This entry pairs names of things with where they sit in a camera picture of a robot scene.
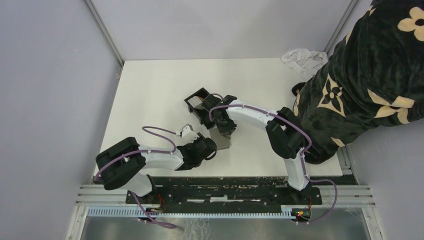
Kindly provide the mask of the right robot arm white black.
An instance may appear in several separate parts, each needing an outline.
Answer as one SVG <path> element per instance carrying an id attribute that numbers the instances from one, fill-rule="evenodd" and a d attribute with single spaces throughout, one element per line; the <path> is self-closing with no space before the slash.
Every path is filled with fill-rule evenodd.
<path id="1" fill-rule="evenodd" d="M 309 198 L 309 175 L 303 158 L 312 140 L 289 108 L 265 109 L 248 105 L 232 95 L 219 99 L 212 94 L 201 105 L 222 137 L 230 137 L 237 122 L 265 131 L 272 150 L 284 160 L 291 187 L 289 199 L 295 204 L 302 204 Z"/>

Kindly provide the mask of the black plastic card box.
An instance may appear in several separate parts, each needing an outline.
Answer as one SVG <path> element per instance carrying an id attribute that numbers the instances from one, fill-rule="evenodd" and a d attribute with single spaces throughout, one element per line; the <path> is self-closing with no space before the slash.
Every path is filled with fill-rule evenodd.
<path id="1" fill-rule="evenodd" d="M 223 99 L 218 93 L 209 93 L 204 87 L 187 97 L 184 102 L 188 106 L 190 113 L 193 113 L 201 125 L 208 130 L 215 126 L 215 123 L 209 118 L 209 110 Z"/>

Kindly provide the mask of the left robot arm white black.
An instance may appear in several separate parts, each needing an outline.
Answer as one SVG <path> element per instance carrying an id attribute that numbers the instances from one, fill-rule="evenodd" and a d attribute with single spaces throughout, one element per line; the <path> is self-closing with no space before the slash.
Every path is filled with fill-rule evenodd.
<path id="1" fill-rule="evenodd" d="M 123 189 L 136 194 L 149 204 L 156 200 L 158 191 L 153 179 L 142 169 L 168 169 L 187 171 L 197 168 L 202 161 L 212 159 L 217 153 L 216 143 L 200 133 L 174 151 L 139 144 L 135 137 L 127 137 L 99 153 L 96 158 L 100 181 L 107 191 Z"/>

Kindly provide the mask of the grey leather card holder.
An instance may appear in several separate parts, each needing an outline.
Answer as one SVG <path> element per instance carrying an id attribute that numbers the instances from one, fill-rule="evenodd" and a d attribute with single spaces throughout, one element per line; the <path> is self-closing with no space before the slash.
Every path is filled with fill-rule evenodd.
<path id="1" fill-rule="evenodd" d="M 210 138 L 216 144 L 216 150 L 226 150 L 231 147 L 231 138 L 227 136 L 222 136 L 219 130 L 214 127 L 209 130 Z"/>

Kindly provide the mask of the stack of credit cards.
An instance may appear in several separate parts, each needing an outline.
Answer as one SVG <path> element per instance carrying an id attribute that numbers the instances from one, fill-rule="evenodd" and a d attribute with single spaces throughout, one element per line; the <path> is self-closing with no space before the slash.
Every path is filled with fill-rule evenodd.
<path id="1" fill-rule="evenodd" d="M 203 101 L 204 99 L 202 97 L 193 96 L 188 100 L 188 104 L 194 109 L 204 110 L 205 108 L 203 107 Z"/>

